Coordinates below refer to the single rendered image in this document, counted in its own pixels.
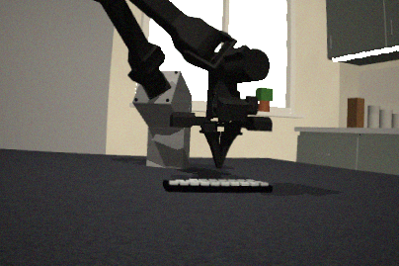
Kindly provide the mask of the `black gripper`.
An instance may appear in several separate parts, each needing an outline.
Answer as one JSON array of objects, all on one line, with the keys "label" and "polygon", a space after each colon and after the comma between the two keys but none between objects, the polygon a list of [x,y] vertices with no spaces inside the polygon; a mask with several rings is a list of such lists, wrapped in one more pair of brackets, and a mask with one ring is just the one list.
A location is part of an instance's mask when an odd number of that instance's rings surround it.
[{"label": "black gripper", "polygon": [[[241,128],[245,128],[247,131],[254,131],[255,128],[258,132],[271,132],[273,123],[270,117],[251,116],[248,117],[248,121],[245,123],[241,123],[240,121],[223,122],[218,116],[211,117],[211,102],[214,97],[215,90],[217,89],[223,90],[223,95],[233,96],[233,91],[238,90],[238,86],[221,83],[207,84],[205,117],[196,117],[195,113],[174,112],[170,117],[170,127],[191,128],[192,126],[200,126],[201,131],[199,132],[204,133],[205,135],[212,153],[215,167],[221,168],[233,140],[237,135],[243,134],[241,133]],[[212,121],[211,119],[213,118],[218,118],[218,121]],[[237,123],[240,123],[241,125]],[[217,127],[224,127],[224,132],[218,132]]]}]

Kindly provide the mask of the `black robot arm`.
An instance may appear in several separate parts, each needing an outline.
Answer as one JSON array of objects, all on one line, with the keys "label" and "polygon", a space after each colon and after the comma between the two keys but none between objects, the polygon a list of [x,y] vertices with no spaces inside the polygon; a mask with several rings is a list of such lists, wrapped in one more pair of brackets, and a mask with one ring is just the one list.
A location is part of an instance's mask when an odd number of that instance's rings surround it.
[{"label": "black robot arm", "polygon": [[[128,77],[142,85],[149,100],[171,89],[160,67],[166,54],[158,44],[147,40],[125,0],[94,0],[103,6],[128,48]],[[265,80],[271,69],[267,54],[238,40],[199,17],[189,16],[170,0],[129,0],[171,38],[174,49],[190,65],[208,71],[208,83],[233,84]],[[221,48],[216,51],[221,43]],[[147,84],[146,84],[147,83]],[[210,116],[223,122],[247,122],[248,115],[258,114],[258,97],[239,90],[233,96],[215,90]]]}]

